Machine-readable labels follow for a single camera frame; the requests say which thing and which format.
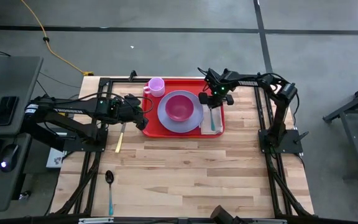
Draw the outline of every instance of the teal spoon handle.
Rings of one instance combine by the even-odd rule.
[[[212,110],[209,109],[209,112],[211,112],[211,130],[212,131],[215,131],[215,124],[214,124],[214,119],[212,117]]]
[[[109,215],[113,215],[113,210],[112,210],[112,199],[111,199],[111,186],[110,186],[110,190],[109,190],[109,193],[110,193],[110,202],[109,202]]]

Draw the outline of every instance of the utensil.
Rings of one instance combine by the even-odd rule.
[[[144,93],[151,94],[154,97],[161,97],[165,93],[165,82],[160,77],[150,79],[147,86],[143,87]]]
[[[171,97],[165,105],[165,112],[174,121],[186,121],[193,114],[193,102],[184,95]]]
[[[119,139],[118,139],[118,143],[117,143],[117,147],[116,147],[116,153],[119,153],[119,151],[121,150],[122,138],[124,137],[124,131],[125,131],[126,126],[127,126],[127,123],[122,124],[121,133],[119,134]]]
[[[112,215],[113,210],[112,210],[112,198],[111,198],[111,184],[114,182],[114,174],[112,174],[110,170],[107,170],[106,174],[104,175],[104,178],[106,179],[106,182],[109,184],[109,194],[110,194],[109,215]]]
[[[187,96],[193,103],[193,107],[194,107],[193,114],[189,117],[188,120],[183,122],[172,120],[168,116],[167,112],[165,111],[165,105],[167,104],[167,101],[171,97],[177,95]],[[201,105],[196,95],[190,93],[189,91],[177,90],[168,93],[161,99],[160,104],[158,104],[157,115],[158,115],[158,120],[161,122],[162,126],[167,128],[168,130],[174,133],[187,133],[197,128],[200,125],[200,123],[203,120],[204,109],[203,109],[203,105]]]
[[[209,109],[209,112],[211,113],[211,130],[215,131],[215,124],[214,124],[214,118],[212,117],[212,109]]]

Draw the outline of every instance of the pink mug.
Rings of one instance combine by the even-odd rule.
[[[165,82],[162,78],[155,77],[150,79],[149,84],[143,87],[144,93],[154,97],[161,97],[165,93]]]

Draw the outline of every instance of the gray floor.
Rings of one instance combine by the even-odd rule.
[[[53,26],[257,28],[251,0],[28,3],[45,25]],[[260,0],[260,7],[267,29],[358,30],[358,0]],[[36,21],[20,1],[0,0],[0,24],[36,25]],[[56,52],[96,75],[128,75],[134,69],[139,75],[195,76],[200,75],[197,67],[227,67],[242,73],[265,68],[258,34],[48,32],[48,36]],[[82,74],[51,55],[42,37],[41,32],[0,31],[0,50],[40,55],[45,74],[80,86]],[[268,35],[267,43],[273,70],[295,82],[300,94],[297,126],[310,131],[302,144],[315,213],[358,221],[358,181],[342,180],[357,169],[354,152],[342,124],[327,125],[321,119],[358,90],[358,35]],[[39,81],[56,97],[79,91],[42,75]],[[41,94],[37,87],[34,96]],[[53,194],[52,175],[34,177],[42,193],[33,195],[29,205],[0,213],[0,218],[43,215]]]

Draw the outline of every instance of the wood plank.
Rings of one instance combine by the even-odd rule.
[[[94,93],[100,77],[84,77],[80,96]],[[142,95],[144,83],[115,83],[116,94]],[[226,130],[214,139],[147,138],[128,123],[121,152],[116,142],[121,125],[110,125],[102,154],[93,201],[93,216],[108,216],[107,170],[114,172],[112,200],[118,217],[209,217],[217,205],[244,218],[273,217],[265,157],[260,153],[260,129],[253,88],[239,87],[234,105],[224,106]],[[262,107],[266,115],[266,106]],[[269,127],[268,117],[265,123]],[[91,120],[75,115],[82,123]],[[285,121],[292,127],[291,116]],[[283,154],[288,187],[305,209],[313,213],[305,171],[299,158]],[[84,153],[75,152],[63,161],[51,211],[58,210],[78,185]],[[282,192],[278,190],[284,211]],[[83,206],[89,184],[84,190]]]

